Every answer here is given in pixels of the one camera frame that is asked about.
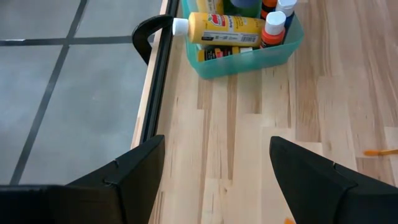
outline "wood grain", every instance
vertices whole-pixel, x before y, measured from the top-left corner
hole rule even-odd
[[[396,10],[396,0],[300,0],[305,39],[287,64],[214,80],[198,77],[175,37],[158,127],[165,168],[150,223],[292,218],[272,170],[271,136],[398,186],[397,155],[363,155],[398,149]]]

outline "orange paint bottle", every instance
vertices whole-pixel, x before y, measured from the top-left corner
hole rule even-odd
[[[262,0],[261,19],[266,19],[268,13],[275,11],[277,0]]]
[[[266,26],[261,33],[260,48],[280,45],[285,36],[286,15],[283,12],[270,12],[266,19]]]

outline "plastic bin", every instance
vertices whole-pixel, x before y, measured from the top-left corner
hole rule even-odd
[[[182,0],[182,10],[184,18],[188,19],[191,12],[189,11],[187,0]],[[285,43],[280,46],[198,62],[198,49],[196,44],[191,44],[188,41],[188,37],[185,38],[185,44],[187,46],[187,57],[189,62],[199,76],[202,78],[215,78],[223,75],[232,75],[239,72],[282,65],[287,62],[292,53],[299,47],[303,38],[303,28],[297,16],[295,16],[287,33]]]

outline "tile grout line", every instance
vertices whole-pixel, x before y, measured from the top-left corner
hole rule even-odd
[[[148,37],[148,42],[153,43],[155,35]],[[24,40],[0,40],[0,47],[18,46],[48,46],[48,45],[93,45],[93,44],[131,44],[131,35],[114,37],[74,37],[51,39],[24,39]]]
[[[68,35],[66,38],[67,42],[68,42],[68,40],[74,38],[76,31],[78,29],[78,26],[80,24],[81,18],[83,16],[83,13],[85,11],[86,5],[87,5],[87,0],[80,1],[78,9],[75,14],[75,17],[73,18],[72,24],[70,25],[70,28],[69,28],[69,32],[68,32]],[[19,156],[17,165],[14,169],[14,173],[12,174],[10,185],[19,184],[19,181],[21,180],[27,160],[29,158],[30,152],[32,151],[33,144],[36,140],[37,133],[39,132],[39,128],[40,128],[40,125],[42,124],[45,111],[47,110],[47,107],[49,105],[52,93],[54,91],[55,85],[57,84],[57,80],[58,80],[58,77],[60,76],[61,69],[62,69],[65,59],[67,57],[68,51],[69,51],[69,45],[68,45],[68,43],[64,43],[62,45],[62,49],[58,56],[57,62],[55,63],[50,80],[47,83],[47,87],[43,94],[39,108],[36,112],[32,126],[30,127],[29,134],[27,136],[24,147],[22,148],[22,152]]]

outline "red paint bottle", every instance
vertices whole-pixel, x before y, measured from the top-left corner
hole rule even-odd
[[[280,45],[285,36],[286,15],[283,12],[270,12],[266,19],[266,26],[261,33],[260,48]]]

